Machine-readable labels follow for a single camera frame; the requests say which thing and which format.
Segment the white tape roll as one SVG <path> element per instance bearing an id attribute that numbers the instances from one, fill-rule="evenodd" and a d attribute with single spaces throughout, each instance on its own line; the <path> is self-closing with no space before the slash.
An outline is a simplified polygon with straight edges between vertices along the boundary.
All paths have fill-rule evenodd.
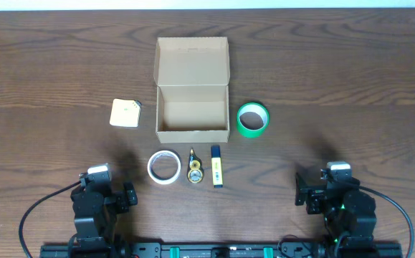
<path id="1" fill-rule="evenodd" d="M 181 159 L 174 150 L 158 150 L 148 159 L 146 170 L 152 184 L 167 186 L 181 175 Z"/>

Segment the yellow correction tape dispenser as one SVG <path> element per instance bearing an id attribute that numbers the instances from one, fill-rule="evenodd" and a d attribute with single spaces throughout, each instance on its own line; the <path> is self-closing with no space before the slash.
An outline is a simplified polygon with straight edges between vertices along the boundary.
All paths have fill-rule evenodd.
<path id="1" fill-rule="evenodd" d="M 193 148 L 190 150 L 187 179 L 191 183 L 200 183 L 204 178 L 201 159 L 197 157 Z"/>

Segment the yellow sticky note pad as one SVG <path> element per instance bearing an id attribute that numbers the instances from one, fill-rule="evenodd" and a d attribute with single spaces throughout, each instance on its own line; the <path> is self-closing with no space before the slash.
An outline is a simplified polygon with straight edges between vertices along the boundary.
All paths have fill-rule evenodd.
<path id="1" fill-rule="evenodd" d="M 137 128 L 141 104 L 136 100 L 114 99 L 110 114 L 110 124 L 117 127 Z"/>

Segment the green tape roll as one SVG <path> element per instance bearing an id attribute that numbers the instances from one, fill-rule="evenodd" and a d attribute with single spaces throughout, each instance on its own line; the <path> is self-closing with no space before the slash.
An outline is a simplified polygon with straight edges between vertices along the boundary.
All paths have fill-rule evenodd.
<path id="1" fill-rule="evenodd" d="M 258 102 L 248 102 L 237 113 L 237 129 L 245 138 L 258 138 L 269 125 L 269 113 Z"/>

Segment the yellow highlighter pen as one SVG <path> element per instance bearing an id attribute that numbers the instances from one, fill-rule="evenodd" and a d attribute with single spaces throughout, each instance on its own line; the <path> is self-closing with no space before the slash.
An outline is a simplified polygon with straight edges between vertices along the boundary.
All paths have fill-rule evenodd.
<path id="1" fill-rule="evenodd" d="M 223 173 L 221 165 L 221 151 L 218 145 L 211 147 L 211 171 L 214 188 L 223 187 Z"/>

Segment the brown cardboard box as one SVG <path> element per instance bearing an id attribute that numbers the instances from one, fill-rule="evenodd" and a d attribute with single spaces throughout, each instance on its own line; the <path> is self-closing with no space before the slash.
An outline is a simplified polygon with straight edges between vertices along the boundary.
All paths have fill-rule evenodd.
<path id="1" fill-rule="evenodd" d="M 229 139 L 229 43 L 226 37 L 159 37 L 153 77 L 161 143 Z"/>

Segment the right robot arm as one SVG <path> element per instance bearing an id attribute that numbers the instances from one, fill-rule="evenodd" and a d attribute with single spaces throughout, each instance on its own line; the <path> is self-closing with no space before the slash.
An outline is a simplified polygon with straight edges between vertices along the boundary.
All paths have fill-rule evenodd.
<path id="1" fill-rule="evenodd" d="M 297 173 L 295 204 L 308 214 L 322 214 L 328 230 L 327 251 L 341 257 L 347 249 L 366 249 L 373 240 L 377 218 L 375 199 L 360 191 L 349 169 L 325 168 L 324 185 L 310 185 Z"/>

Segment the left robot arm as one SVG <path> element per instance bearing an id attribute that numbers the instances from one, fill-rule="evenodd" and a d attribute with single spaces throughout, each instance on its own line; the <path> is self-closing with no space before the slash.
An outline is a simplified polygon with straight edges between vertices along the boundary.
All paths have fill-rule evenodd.
<path id="1" fill-rule="evenodd" d="M 80 185 L 70 195 L 75 213 L 79 247 L 74 254 L 107 254 L 119 257 L 128 252 L 127 242 L 115 233 L 119 214 L 129 212 L 138 203 L 131 182 L 114 192 L 107 171 L 83 173 Z"/>

